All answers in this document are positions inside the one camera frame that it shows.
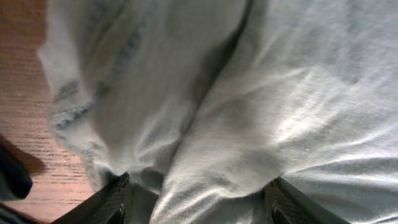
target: gray cloth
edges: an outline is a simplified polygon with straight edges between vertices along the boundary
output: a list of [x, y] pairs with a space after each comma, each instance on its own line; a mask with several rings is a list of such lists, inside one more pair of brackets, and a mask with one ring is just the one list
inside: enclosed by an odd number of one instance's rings
[[50, 122], [132, 223], [261, 223], [284, 178], [398, 222], [398, 1], [51, 0]]

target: wooden floor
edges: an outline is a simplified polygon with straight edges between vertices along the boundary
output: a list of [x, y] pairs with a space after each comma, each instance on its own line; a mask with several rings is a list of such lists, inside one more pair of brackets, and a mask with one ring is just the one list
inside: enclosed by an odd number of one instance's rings
[[57, 146], [47, 126], [50, 95], [37, 48], [44, 0], [0, 0], [0, 142], [29, 169], [34, 185], [6, 205], [44, 223], [92, 194], [77, 156]]

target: wooden surface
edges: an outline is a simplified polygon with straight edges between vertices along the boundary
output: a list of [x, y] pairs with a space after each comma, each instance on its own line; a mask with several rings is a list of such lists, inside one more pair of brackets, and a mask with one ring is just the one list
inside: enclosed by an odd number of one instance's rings
[[6, 205], [50, 222], [92, 194], [77, 156], [57, 146], [47, 126], [50, 95], [37, 48], [44, 0], [0, 0], [0, 142], [29, 169], [29, 196]]

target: wooden table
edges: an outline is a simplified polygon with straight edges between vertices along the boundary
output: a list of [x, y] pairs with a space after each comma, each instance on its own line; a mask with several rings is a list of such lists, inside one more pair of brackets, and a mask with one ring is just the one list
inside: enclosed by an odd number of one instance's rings
[[93, 192], [77, 156], [57, 145], [47, 125], [50, 93], [37, 58], [44, 0], [0, 0], [0, 142], [29, 169], [33, 188], [6, 205], [42, 222]]

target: brown wooden surface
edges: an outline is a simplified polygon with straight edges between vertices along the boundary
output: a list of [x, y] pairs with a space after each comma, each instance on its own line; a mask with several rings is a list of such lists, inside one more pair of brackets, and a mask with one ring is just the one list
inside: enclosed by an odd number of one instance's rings
[[77, 156], [58, 147], [47, 126], [49, 89], [37, 58], [44, 0], [0, 0], [0, 142], [29, 169], [29, 196], [6, 205], [50, 222], [92, 194]]

